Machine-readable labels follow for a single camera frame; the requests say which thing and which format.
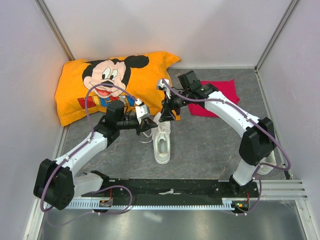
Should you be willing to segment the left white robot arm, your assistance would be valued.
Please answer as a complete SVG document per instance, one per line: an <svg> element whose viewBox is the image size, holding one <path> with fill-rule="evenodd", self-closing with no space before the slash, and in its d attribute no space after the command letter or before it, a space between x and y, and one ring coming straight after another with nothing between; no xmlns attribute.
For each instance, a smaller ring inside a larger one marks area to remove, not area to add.
<svg viewBox="0 0 320 240"><path fill-rule="evenodd" d="M81 143L55 160L43 160L38 169L33 194L40 199L40 206L46 212L45 204L58 210L66 208L73 198L94 192L106 196L110 185L100 173L76 176L77 172L95 155L108 148L120 135L121 130L135 130L139 135L158 127L150 118L147 105L135 107L134 115L125 115L124 103L113 101L105 115Z"/></svg>

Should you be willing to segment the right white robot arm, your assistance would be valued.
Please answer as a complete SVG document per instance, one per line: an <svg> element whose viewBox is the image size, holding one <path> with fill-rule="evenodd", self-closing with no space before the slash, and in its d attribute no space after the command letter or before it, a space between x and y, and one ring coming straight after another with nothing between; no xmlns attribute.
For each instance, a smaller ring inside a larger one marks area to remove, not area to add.
<svg viewBox="0 0 320 240"><path fill-rule="evenodd" d="M235 197L242 196L255 174L266 175L276 165L272 120L268 117L261 119L244 111L213 84L202 84L192 70L178 79L182 90L171 87L165 78L157 82L156 88L164 92L160 122L174 121L182 107L196 104L231 126L241 138L241 161L229 179L229 191Z"/></svg>

